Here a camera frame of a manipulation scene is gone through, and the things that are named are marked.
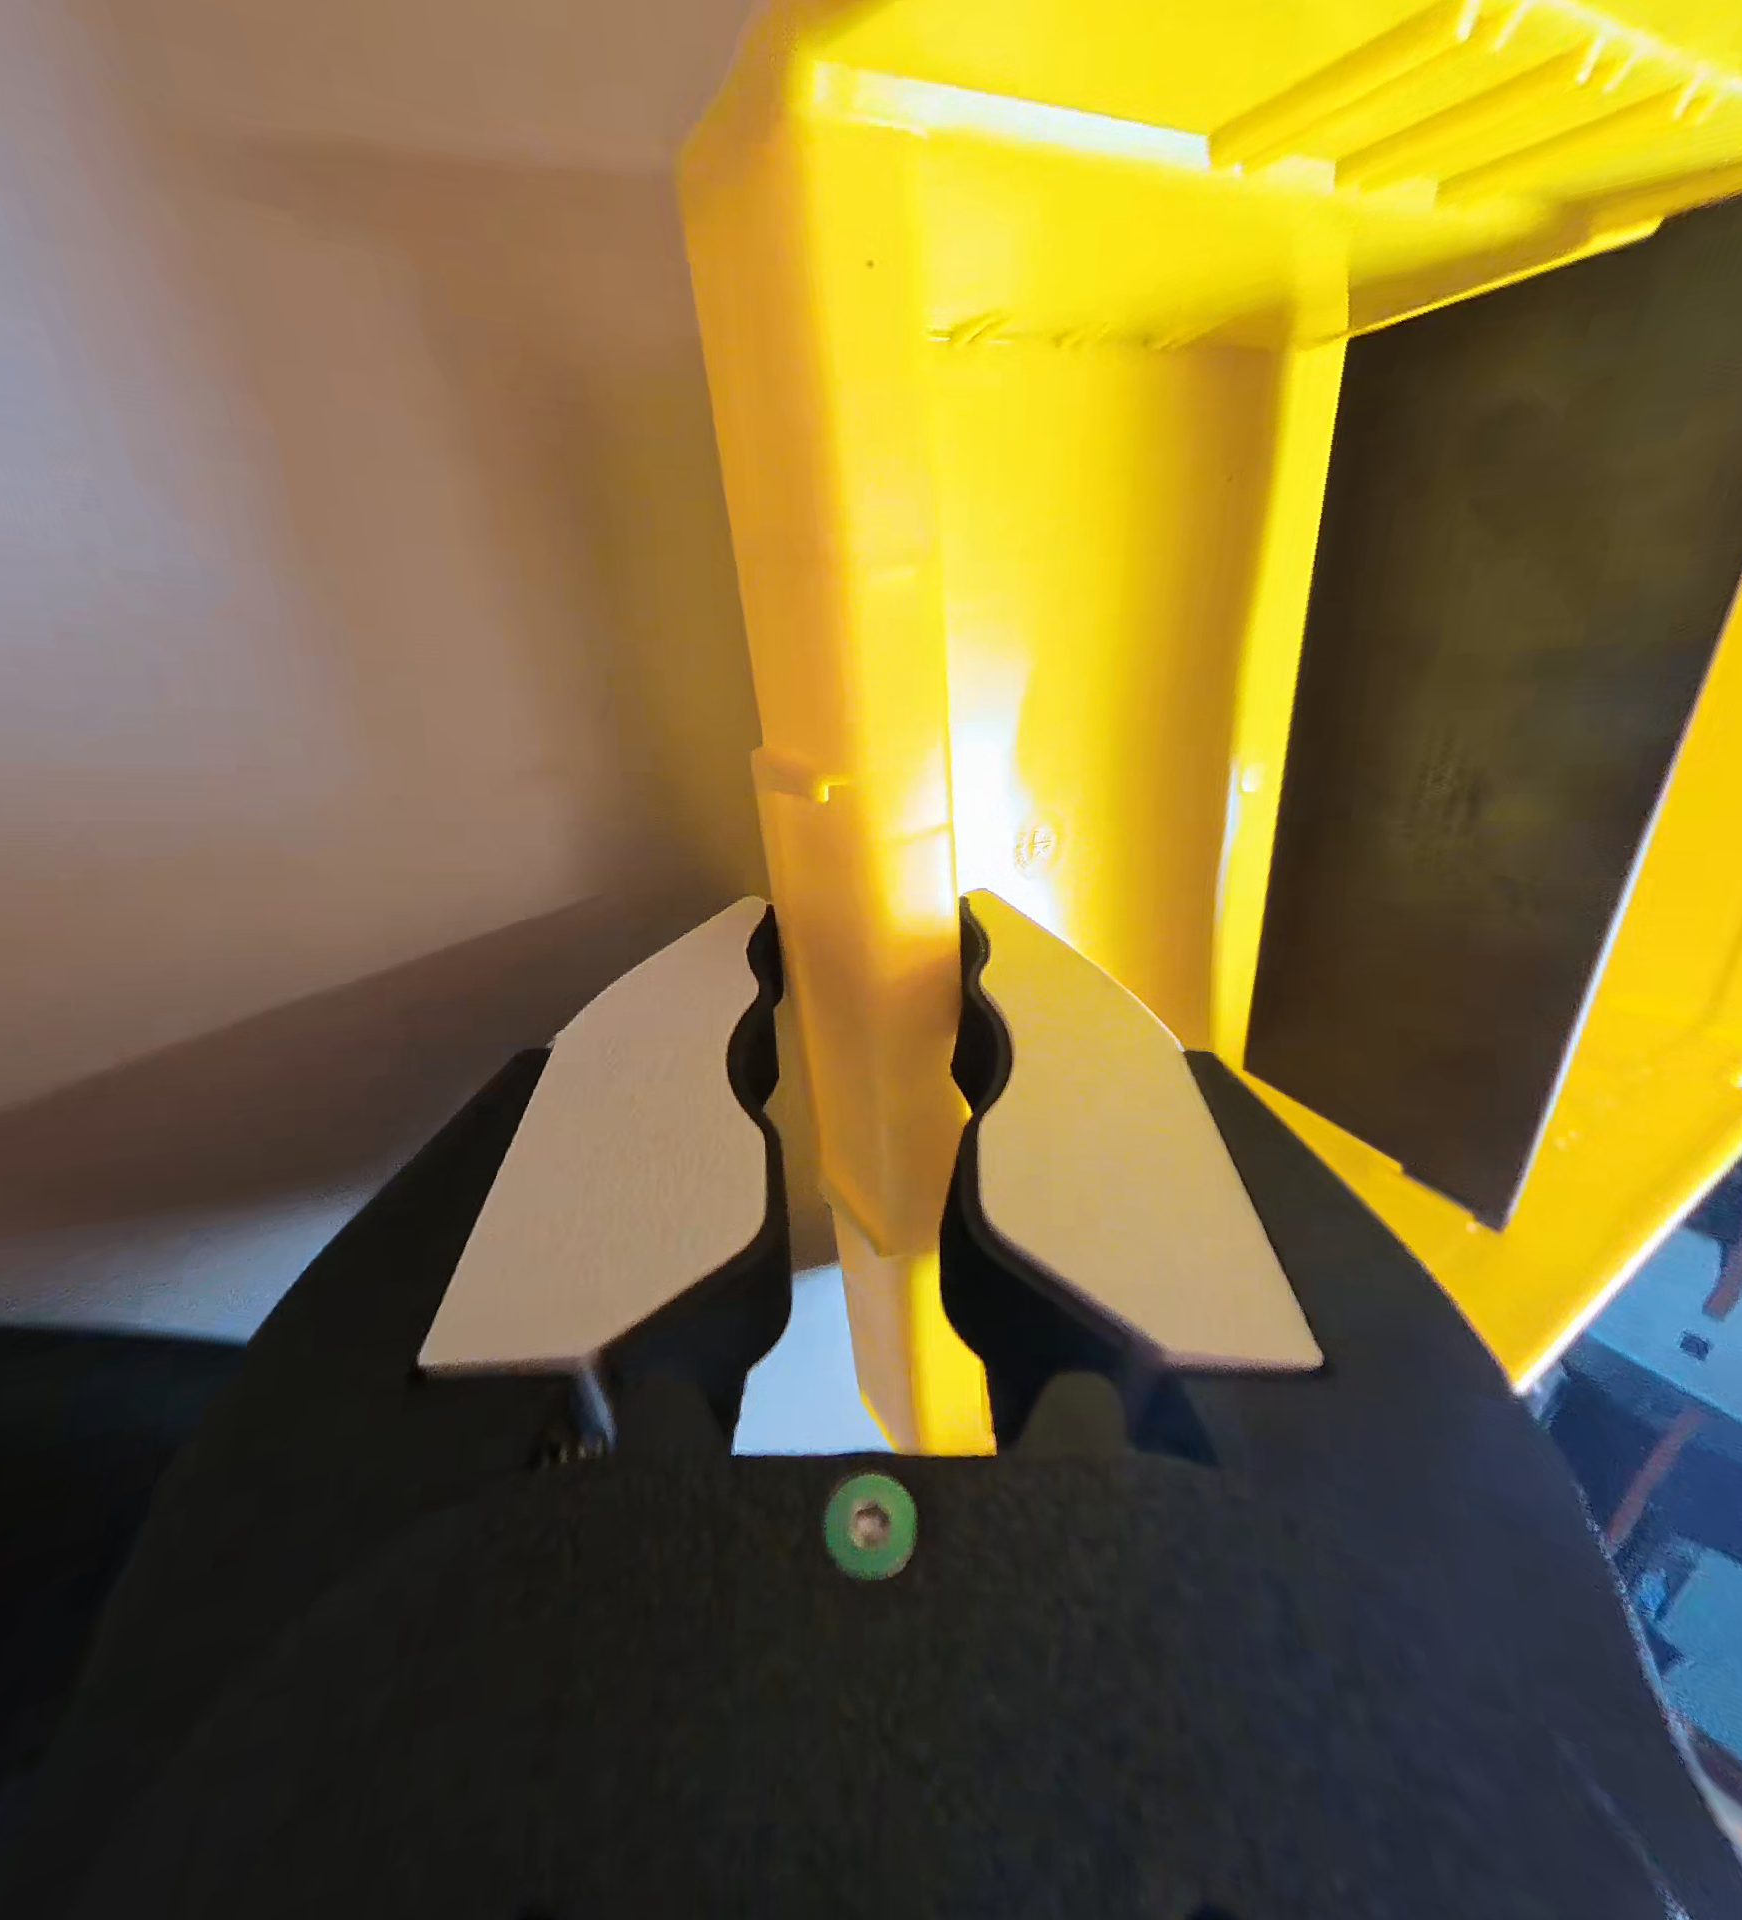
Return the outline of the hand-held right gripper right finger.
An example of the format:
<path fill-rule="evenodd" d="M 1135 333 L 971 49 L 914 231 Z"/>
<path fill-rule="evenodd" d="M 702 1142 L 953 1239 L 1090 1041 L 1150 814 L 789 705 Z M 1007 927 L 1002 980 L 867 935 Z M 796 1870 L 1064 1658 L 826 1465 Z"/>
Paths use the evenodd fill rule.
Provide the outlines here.
<path fill-rule="evenodd" d="M 1135 1447 L 1201 1447 L 1189 1378 L 1305 1379 L 1324 1349 L 1186 1050 L 996 893 L 960 905 L 953 1082 L 969 1105 L 940 1305 L 996 1447 L 1082 1379 Z"/>

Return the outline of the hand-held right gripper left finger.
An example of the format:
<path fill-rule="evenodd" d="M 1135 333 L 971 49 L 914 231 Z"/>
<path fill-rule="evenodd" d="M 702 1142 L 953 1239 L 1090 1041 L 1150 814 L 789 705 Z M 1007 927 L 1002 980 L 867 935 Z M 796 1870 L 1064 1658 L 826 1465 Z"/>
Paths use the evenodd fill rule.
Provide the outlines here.
<path fill-rule="evenodd" d="M 775 911 L 741 899 L 555 1034 L 417 1347 L 423 1378 L 560 1378 L 606 1436 L 676 1379 L 735 1439 L 789 1327 L 767 1117 L 782 989 Z"/>

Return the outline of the yellow plastic bin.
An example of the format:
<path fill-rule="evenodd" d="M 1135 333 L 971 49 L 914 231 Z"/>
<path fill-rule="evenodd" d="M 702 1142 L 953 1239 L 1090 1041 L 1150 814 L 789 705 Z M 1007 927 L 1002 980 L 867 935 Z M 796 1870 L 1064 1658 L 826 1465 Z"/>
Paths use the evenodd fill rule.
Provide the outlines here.
<path fill-rule="evenodd" d="M 1742 1152 L 1742 585 L 1488 1229 L 1243 1068 L 1352 341 L 1742 196 L 1742 4 L 770 4 L 680 160 L 858 1379 L 940 1309 L 960 905 L 1223 1066 L 1527 1387 Z"/>

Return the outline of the black padded wrist rest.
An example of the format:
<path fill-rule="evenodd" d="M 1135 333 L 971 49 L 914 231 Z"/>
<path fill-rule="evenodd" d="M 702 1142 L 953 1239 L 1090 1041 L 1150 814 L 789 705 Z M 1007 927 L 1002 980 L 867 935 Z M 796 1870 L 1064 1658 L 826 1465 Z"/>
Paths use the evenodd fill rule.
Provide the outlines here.
<path fill-rule="evenodd" d="M 241 1347 L 0 1327 L 0 1844 L 150 1495 Z"/>

